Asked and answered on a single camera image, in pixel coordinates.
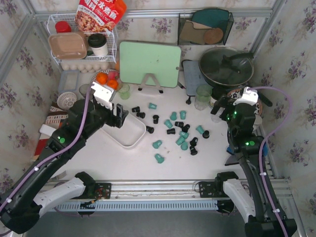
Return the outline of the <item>white storage basket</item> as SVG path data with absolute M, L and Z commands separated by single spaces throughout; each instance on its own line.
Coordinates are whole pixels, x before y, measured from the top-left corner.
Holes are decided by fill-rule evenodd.
M 134 148 L 146 133 L 145 124 L 129 113 L 121 128 L 104 125 L 102 132 L 125 149 Z

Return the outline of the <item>blue grey cloth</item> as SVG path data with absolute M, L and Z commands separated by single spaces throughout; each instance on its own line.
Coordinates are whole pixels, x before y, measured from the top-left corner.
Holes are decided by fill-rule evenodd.
M 229 166 L 229 165 L 236 165 L 239 164 L 235 154 L 233 153 L 233 151 L 230 149 L 230 147 L 227 147 L 226 152 L 228 154 L 230 154 L 229 158 L 227 159 L 225 166 Z M 268 147 L 266 144 L 264 144 L 263 146 L 263 150 L 262 150 L 262 156 L 263 156 L 263 160 L 265 160 L 265 156 L 267 156 L 268 154 Z

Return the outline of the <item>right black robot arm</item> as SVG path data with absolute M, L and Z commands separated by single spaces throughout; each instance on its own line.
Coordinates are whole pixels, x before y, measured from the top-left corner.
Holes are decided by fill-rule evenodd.
M 249 190 L 232 173 L 219 173 L 217 186 L 226 194 L 245 222 L 248 237 L 291 237 L 297 231 L 294 219 L 289 219 L 283 211 L 272 187 L 265 167 L 263 148 L 267 137 L 255 135 L 254 111 L 259 95 L 256 87 L 245 87 L 242 96 L 232 99 L 222 95 L 211 110 L 228 125 L 227 138 L 232 156 L 226 164 L 239 164 L 246 176 Z

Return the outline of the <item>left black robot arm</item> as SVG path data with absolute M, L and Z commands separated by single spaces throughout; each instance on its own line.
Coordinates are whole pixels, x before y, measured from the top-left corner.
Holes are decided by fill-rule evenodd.
M 90 197 L 95 180 L 82 171 L 70 181 L 41 192 L 52 175 L 81 150 L 89 137 L 104 125 L 121 128 L 128 115 L 113 105 L 115 90 L 93 82 L 86 98 L 68 110 L 68 118 L 55 130 L 39 157 L 22 177 L 0 196 L 0 221 L 16 234 L 30 230 L 47 211 L 72 198 Z

